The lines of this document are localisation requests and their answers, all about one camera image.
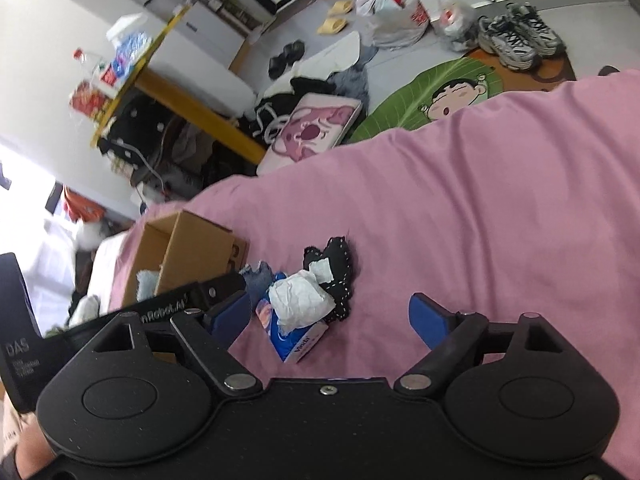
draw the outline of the black slipper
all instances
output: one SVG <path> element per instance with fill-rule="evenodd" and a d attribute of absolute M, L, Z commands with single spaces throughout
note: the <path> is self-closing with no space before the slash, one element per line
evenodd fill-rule
<path fill-rule="evenodd" d="M 287 58 L 284 53 L 280 53 L 277 56 L 272 57 L 269 60 L 269 77 L 271 79 L 277 79 L 287 69 Z"/>
<path fill-rule="evenodd" d="M 282 51 L 287 64 L 293 65 L 296 61 L 300 61 L 305 55 L 305 42 L 302 40 L 296 40 L 293 43 L 287 43 Z"/>

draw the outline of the snack package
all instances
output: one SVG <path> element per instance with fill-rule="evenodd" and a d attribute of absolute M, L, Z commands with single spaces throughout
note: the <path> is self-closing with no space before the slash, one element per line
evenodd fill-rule
<path fill-rule="evenodd" d="M 380 48 L 414 44 L 429 27 L 429 15 L 420 0 L 353 0 L 353 4 L 366 26 L 367 39 Z"/>
<path fill-rule="evenodd" d="M 110 97 L 97 88 L 92 87 L 91 83 L 86 79 L 81 81 L 69 99 L 69 106 L 71 106 L 73 110 L 86 115 L 95 122 L 100 121 L 102 114 L 110 103 Z"/>
<path fill-rule="evenodd" d="M 145 32 L 146 16 L 142 13 L 122 16 L 107 31 L 107 40 L 111 42 L 116 55 L 111 61 L 115 74 L 114 86 L 119 88 L 129 76 L 136 62 L 151 46 L 153 38 Z"/>

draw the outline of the person's hand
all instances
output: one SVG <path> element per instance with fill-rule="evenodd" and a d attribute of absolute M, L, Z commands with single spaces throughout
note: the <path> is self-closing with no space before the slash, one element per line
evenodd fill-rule
<path fill-rule="evenodd" d="M 37 420 L 24 428 L 15 448 L 15 467 L 20 478 L 26 479 L 36 474 L 53 462 L 55 457 Z"/>

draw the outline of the metal screw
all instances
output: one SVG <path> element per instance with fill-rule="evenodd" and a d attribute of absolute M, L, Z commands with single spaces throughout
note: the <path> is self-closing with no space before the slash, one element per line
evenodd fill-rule
<path fill-rule="evenodd" d="M 405 390 L 426 390 L 431 386 L 431 379 L 422 374 L 409 374 L 400 379 L 400 385 Z"/>
<path fill-rule="evenodd" d="M 338 393 L 338 388 L 335 386 L 323 386 L 320 388 L 320 393 L 323 395 L 335 395 Z"/>
<path fill-rule="evenodd" d="M 255 377 L 249 374 L 233 374 L 225 379 L 225 386 L 235 392 L 255 386 Z"/>

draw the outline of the green rug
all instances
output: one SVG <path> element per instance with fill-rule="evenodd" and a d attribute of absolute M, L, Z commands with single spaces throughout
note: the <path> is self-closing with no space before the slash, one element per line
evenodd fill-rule
<path fill-rule="evenodd" d="M 350 144 L 390 128 L 416 130 L 502 92 L 493 67 L 463 57 L 422 72 L 391 94 L 353 133 Z"/>

